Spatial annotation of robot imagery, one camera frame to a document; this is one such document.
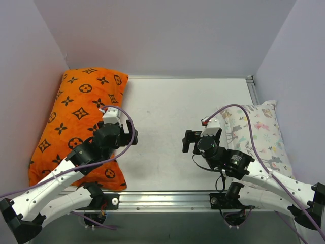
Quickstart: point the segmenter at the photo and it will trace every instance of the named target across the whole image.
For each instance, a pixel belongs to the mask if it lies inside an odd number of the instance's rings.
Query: gray floor
[[[273,212],[254,212],[239,230],[230,230],[216,213],[111,213],[106,224],[117,231],[85,230],[81,219],[64,216],[31,242],[37,243],[299,243]]]

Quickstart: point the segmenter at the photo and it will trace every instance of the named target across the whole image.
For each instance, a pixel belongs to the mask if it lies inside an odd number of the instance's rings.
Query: orange pillow with black pattern
[[[48,123],[29,164],[30,186],[54,170],[72,149],[93,136],[97,123],[102,121],[99,108],[120,106],[127,80],[127,75],[104,68],[64,73]],[[116,161],[104,163],[73,185],[80,186],[83,182],[97,182],[113,191],[126,188]]]

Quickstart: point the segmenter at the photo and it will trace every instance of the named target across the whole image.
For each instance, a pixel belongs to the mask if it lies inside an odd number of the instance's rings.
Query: table surface
[[[194,164],[193,146],[183,154],[182,138],[186,130],[202,130],[202,118],[230,103],[252,104],[245,79],[130,78],[122,107],[139,142],[117,159],[127,191],[214,190],[219,174]],[[195,159],[207,167],[202,157]]]

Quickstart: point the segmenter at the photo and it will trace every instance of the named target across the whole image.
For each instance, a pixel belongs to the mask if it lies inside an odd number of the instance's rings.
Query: patterned cushion
[[[64,73],[54,106],[29,165],[29,184],[38,183],[76,146],[93,136],[103,105],[120,106],[128,76],[104,68],[68,70]],[[97,182],[110,190],[126,183],[116,161],[103,164],[75,182]]]
[[[254,137],[256,150],[264,165],[281,174],[293,178],[293,171],[285,152],[281,132],[275,115],[276,101],[270,100],[262,105],[243,105],[247,111]],[[230,107],[221,113],[226,130],[229,149],[240,150],[257,157],[252,150],[247,118],[238,107]]]

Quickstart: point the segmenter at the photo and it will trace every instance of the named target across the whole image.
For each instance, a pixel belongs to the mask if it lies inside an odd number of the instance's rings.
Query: pink animal print
[[[258,129],[258,130],[259,130],[260,128],[263,128],[263,129],[266,129],[267,131],[270,131],[270,130],[269,130],[269,126],[264,125],[264,124],[261,123],[261,122],[257,122],[257,124],[255,124],[254,127],[255,127],[256,129]]]

